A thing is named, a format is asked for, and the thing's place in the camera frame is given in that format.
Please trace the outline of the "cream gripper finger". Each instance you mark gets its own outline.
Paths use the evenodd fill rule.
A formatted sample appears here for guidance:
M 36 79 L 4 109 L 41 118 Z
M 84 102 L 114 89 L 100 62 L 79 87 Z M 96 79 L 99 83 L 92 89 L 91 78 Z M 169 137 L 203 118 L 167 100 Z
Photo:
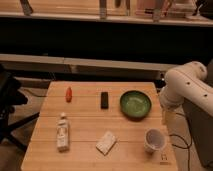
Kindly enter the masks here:
M 170 109 L 164 109 L 163 110 L 163 114 L 164 114 L 165 124 L 168 125 L 174 119 L 175 111 L 174 110 L 170 110 Z

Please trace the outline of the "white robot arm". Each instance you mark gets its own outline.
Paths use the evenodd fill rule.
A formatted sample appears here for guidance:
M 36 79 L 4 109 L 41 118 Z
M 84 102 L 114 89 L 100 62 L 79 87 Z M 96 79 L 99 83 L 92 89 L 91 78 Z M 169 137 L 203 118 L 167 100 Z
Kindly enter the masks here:
M 207 74 L 207 67 L 198 61 L 170 68 L 165 73 L 166 85 L 159 93 L 164 123 L 173 118 L 174 110 L 185 99 L 213 117 L 213 87 L 204 82 Z

